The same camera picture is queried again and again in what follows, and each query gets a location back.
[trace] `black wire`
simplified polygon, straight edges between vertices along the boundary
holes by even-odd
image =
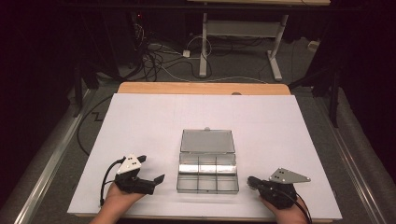
[[[124,158],[122,158],[122,159],[120,159],[120,160],[117,160],[117,161],[113,162],[113,163],[108,167],[108,169],[107,169],[107,171],[106,171],[106,174],[105,174],[105,177],[103,178],[102,187],[101,187],[101,189],[100,189],[100,206],[101,206],[101,207],[102,207],[103,204],[105,203],[105,199],[103,199],[103,193],[104,193],[104,190],[105,190],[105,185],[108,183],[108,182],[106,182],[108,173],[110,173],[110,170],[111,170],[111,168],[113,168],[113,166],[117,165],[118,163],[123,163],[123,162],[125,161],[125,159],[126,159],[126,158],[124,157]]]
[[[176,64],[178,64],[178,63],[188,63],[188,64],[190,65],[190,67],[191,67],[191,74],[192,74],[193,77],[195,77],[194,69],[193,69],[192,63],[190,63],[190,62],[184,62],[184,61],[183,61],[183,62],[173,63],[173,64],[171,64],[171,65],[165,67],[165,69],[168,69],[168,68],[170,68],[170,67],[172,67],[172,66],[174,66],[174,65],[176,65]]]
[[[309,214],[309,212],[306,212],[305,209],[303,209],[303,207],[302,207],[299,203],[297,203],[296,200],[294,200],[293,198],[291,198],[291,197],[289,196],[289,194],[287,194],[287,193],[285,193],[284,191],[279,190],[279,189],[272,189],[272,190],[275,191],[275,192],[277,192],[277,193],[281,193],[281,194],[283,194],[284,196],[286,196],[287,198],[289,198],[290,200],[292,200],[292,201],[294,202],[294,204],[297,205],[297,207],[300,208],[300,210],[303,212],[303,214],[304,214],[304,216],[305,216],[305,219],[306,219],[307,223],[308,223],[308,224],[312,224],[312,219],[311,219],[311,215]]]
[[[297,194],[297,196],[301,199],[301,201],[304,203],[304,205],[305,205],[305,207],[306,207],[306,212],[308,213],[308,216],[309,216],[309,220],[310,220],[311,223],[312,223],[312,217],[311,217],[311,213],[309,212],[308,206],[306,206],[306,203],[305,203],[303,197],[301,197],[301,195],[298,194],[297,192],[296,192],[296,194]]]
[[[82,146],[81,144],[81,140],[79,138],[79,130],[82,126],[82,123],[84,122],[84,120],[91,114],[91,112],[100,104],[102,104],[103,102],[105,102],[108,99],[111,99],[111,97],[113,97],[113,95],[107,96],[105,99],[101,100],[97,105],[95,105],[90,111],[88,111],[88,113],[86,115],[84,115],[84,117],[82,118],[81,122],[79,123],[78,127],[77,127],[77,142],[79,147],[81,148],[81,150],[85,153],[85,155],[90,156],[90,153],[88,153],[88,151]]]

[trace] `table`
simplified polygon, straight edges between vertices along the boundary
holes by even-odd
[[[177,193],[182,131],[205,127],[233,131],[239,182],[235,195]],[[125,217],[273,221],[258,192],[246,183],[250,175],[266,179],[282,166],[311,177],[311,182],[294,186],[314,221],[342,218],[295,97],[282,84],[123,83],[68,213],[94,216],[107,167],[131,152],[148,156],[139,177],[152,180],[165,174],[165,180]]]
[[[237,3],[237,4],[265,4],[284,6],[328,6],[330,0],[189,0],[192,2],[207,3]],[[207,36],[208,35],[234,35],[252,37],[274,37],[275,43],[272,50],[267,50],[267,57],[276,81],[282,80],[279,66],[276,62],[276,54],[282,40],[283,32],[289,15],[283,15],[280,22],[258,22],[258,21],[209,21],[207,13],[204,13],[202,25],[202,49],[200,56],[200,77],[206,77],[207,66]]]

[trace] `floor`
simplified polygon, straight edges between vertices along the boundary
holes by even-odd
[[[304,76],[315,55],[306,48],[308,43],[308,40],[301,39],[281,44],[276,56],[283,76],[281,83],[289,84]],[[199,51],[194,48],[198,44],[191,44],[191,58],[199,57]],[[157,74],[153,70],[148,74],[148,81],[156,78],[157,81],[275,83],[265,56],[265,51],[273,45],[271,39],[213,39],[212,53],[207,58],[210,63],[208,72],[211,75],[208,78],[197,77],[198,60],[177,60],[181,52],[176,53],[174,47],[170,47],[171,43],[166,44],[168,47],[160,45],[161,43],[154,43],[149,46],[156,62],[163,63],[162,70]],[[146,62],[146,66],[148,73],[152,65]],[[129,71],[131,68],[127,64],[120,65],[121,74]],[[146,81],[144,75],[142,71],[132,79]],[[0,223],[89,223],[90,217],[75,217],[66,211],[88,159],[81,147],[90,152],[110,102],[105,99],[116,92],[120,85],[104,74],[98,74],[98,77],[100,87],[98,90],[86,91],[85,106],[80,115],[73,117],[76,107],[71,104],[48,141],[37,152],[1,210]],[[342,220],[334,223],[391,223],[396,214],[393,203],[396,202],[394,183],[370,148],[342,90],[337,114],[338,129],[334,129],[327,117],[326,97],[314,98],[309,87],[299,87],[291,92],[297,98],[343,215]],[[70,99],[71,102],[74,101],[72,93]],[[48,177],[49,181],[40,182],[40,176]],[[37,185],[43,187],[42,193],[31,198],[33,203],[26,204]],[[18,218],[21,211],[29,212],[25,217]],[[134,223],[154,222],[162,223],[155,220],[134,220]]]

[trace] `hand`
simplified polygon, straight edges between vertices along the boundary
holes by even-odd
[[[274,215],[276,216],[277,224],[306,224],[305,215],[303,211],[301,211],[301,209],[297,207],[297,205],[294,204],[291,208],[279,210],[270,203],[268,203],[267,201],[265,201],[264,198],[260,196],[259,198],[262,201],[262,203],[269,210],[271,210],[271,212],[274,213]],[[297,198],[297,203],[299,203],[300,206],[306,211],[306,206],[301,200],[301,198]]]
[[[99,214],[90,222],[90,224],[111,224],[116,223],[128,209],[143,198],[145,194],[126,193],[112,183],[107,191],[107,196]]]

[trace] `metal stand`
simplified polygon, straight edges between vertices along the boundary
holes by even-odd
[[[282,40],[282,35],[283,35],[283,32],[285,31],[287,21],[288,21],[288,15],[284,15],[282,17],[282,22],[280,23],[278,30],[277,30],[274,49],[267,51],[268,60],[270,61],[271,69],[273,70],[274,79],[276,81],[282,80],[282,75],[280,74],[279,66],[277,65],[275,56],[277,53],[277,49],[279,48],[280,41]]]
[[[208,21],[207,13],[204,13],[202,23],[202,49],[200,61],[200,77],[206,77],[207,64],[207,35],[233,35],[233,36],[256,36],[274,37],[275,44],[272,50],[267,51],[268,60],[276,81],[281,81],[279,66],[276,62],[276,53],[285,31],[289,15],[283,15],[281,22],[251,22],[251,21]]]

